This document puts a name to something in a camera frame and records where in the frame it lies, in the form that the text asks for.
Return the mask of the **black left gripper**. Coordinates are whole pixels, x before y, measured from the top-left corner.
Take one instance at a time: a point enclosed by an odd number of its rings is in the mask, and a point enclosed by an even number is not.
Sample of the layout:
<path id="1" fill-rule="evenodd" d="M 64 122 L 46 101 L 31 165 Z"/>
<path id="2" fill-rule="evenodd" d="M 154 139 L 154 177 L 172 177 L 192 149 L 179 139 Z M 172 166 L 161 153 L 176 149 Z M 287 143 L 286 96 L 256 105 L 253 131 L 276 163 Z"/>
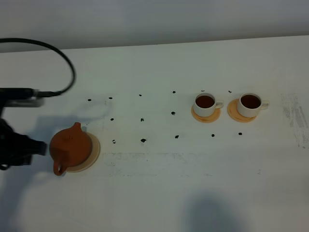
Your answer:
<path id="1" fill-rule="evenodd" d="M 37 141 L 15 131 L 4 120 L 0 119 L 0 168 L 31 165 L 32 155 L 45 156 L 47 144 Z"/>

